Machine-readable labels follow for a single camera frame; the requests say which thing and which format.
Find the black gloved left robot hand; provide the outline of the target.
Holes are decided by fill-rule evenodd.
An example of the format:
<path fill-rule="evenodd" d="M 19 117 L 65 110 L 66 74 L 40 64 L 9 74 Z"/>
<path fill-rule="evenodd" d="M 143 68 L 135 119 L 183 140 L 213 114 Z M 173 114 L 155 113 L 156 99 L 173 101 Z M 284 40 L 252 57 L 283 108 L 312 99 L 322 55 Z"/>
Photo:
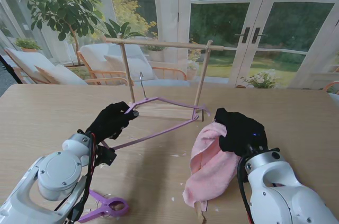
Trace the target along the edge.
<path fill-rule="evenodd" d="M 116 139 L 129 122 L 139 115 L 137 111 L 128 110 L 129 106 L 124 101 L 108 105 L 86 129 L 85 134 L 94 135 L 97 144 L 106 138 Z"/>

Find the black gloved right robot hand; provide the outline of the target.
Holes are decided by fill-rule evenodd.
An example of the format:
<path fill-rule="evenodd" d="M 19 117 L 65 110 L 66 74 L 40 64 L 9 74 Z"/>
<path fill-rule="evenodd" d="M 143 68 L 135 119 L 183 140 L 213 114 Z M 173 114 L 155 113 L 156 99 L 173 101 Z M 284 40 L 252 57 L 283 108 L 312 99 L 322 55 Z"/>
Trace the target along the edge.
<path fill-rule="evenodd" d="M 218 108 L 215 122 L 226 127 L 226 135 L 219 137 L 219 147 L 223 152 L 235 153 L 239 157 L 249 153 L 249 149 L 267 150 L 264 126 L 239 112 L 228 112 Z"/>

